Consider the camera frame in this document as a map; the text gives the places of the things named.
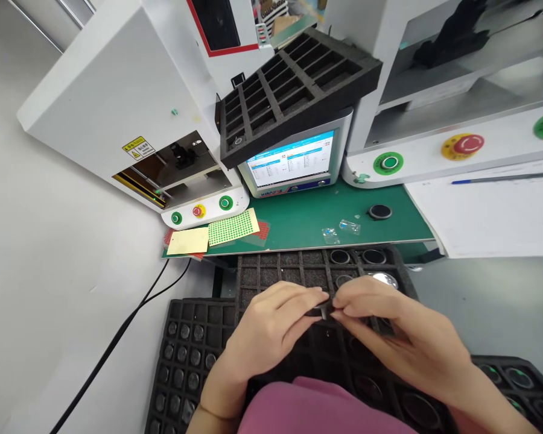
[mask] hand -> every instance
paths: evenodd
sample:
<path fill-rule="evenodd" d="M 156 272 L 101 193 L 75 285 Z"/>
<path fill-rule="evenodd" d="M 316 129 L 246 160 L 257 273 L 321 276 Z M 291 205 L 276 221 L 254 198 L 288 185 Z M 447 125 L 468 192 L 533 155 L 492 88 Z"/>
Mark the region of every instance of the hand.
<path fill-rule="evenodd" d="M 329 297 L 322 288 L 279 281 L 256 295 L 220 359 L 239 382 L 274 368 L 320 317 L 304 316 Z"/>
<path fill-rule="evenodd" d="M 444 315 L 371 276 L 345 283 L 332 316 L 391 371 L 447 405 L 461 407 L 473 370 L 471 356 Z M 396 337 L 378 335 L 357 318 L 389 318 Z"/>

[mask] green workbench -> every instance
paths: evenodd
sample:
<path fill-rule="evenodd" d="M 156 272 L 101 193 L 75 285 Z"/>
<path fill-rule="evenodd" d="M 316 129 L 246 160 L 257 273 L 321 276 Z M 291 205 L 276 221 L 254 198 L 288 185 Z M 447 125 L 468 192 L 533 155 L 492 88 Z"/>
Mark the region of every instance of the green workbench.
<path fill-rule="evenodd" d="M 372 220 L 366 211 L 376 204 L 389 206 L 392 216 L 382 221 Z M 397 247 L 405 262 L 410 263 L 417 262 L 416 258 L 428 251 L 422 242 L 434 239 L 401 185 L 359 189 L 338 179 L 329 187 L 252 198 L 249 207 L 255 209 L 260 222 L 259 235 L 209 246 L 205 256 L 336 247 L 326 244 L 322 235 L 323 228 L 335 228 L 341 247 L 401 243 Z M 341 230 L 338 225 L 342 219 L 360 224 L 360 235 Z M 163 251 L 163 258 L 179 256 L 184 255 L 167 255 L 167 249 Z"/>

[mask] white paper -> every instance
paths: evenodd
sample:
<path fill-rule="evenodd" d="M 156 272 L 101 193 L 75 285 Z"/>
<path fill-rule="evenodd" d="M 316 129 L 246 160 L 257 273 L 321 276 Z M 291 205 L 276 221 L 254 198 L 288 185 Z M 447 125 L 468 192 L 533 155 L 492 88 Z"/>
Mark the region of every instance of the white paper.
<path fill-rule="evenodd" d="M 543 160 L 405 184 L 451 258 L 543 256 L 543 178 L 452 181 L 543 172 Z"/>

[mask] yellow warning label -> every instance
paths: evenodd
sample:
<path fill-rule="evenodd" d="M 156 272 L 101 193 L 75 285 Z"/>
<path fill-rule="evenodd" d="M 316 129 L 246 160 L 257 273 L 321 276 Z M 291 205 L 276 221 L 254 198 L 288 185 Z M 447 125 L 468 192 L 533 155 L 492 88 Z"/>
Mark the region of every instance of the yellow warning label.
<path fill-rule="evenodd" d="M 155 152 L 155 149 L 142 136 L 123 146 L 123 150 L 139 161 Z"/>

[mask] software interface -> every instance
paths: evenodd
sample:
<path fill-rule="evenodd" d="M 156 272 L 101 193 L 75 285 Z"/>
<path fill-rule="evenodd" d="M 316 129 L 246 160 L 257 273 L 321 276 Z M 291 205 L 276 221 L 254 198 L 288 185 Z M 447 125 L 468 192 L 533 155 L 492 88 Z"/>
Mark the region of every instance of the software interface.
<path fill-rule="evenodd" d="M 333 140 L 334 130 L 258 154 L 247 165 L 258 187 L 326 173 Z"/>

